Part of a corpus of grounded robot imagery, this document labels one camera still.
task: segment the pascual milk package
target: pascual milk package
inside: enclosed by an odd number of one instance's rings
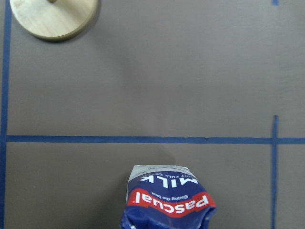
[[[208,229],[216,204],[186,167],[134,166],[122,229]]]

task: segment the wooden object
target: wooden object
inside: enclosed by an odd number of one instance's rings
[[[48,41],[80,33],[93,18],[98,0],[10,0],[13,15],[28,32]]]

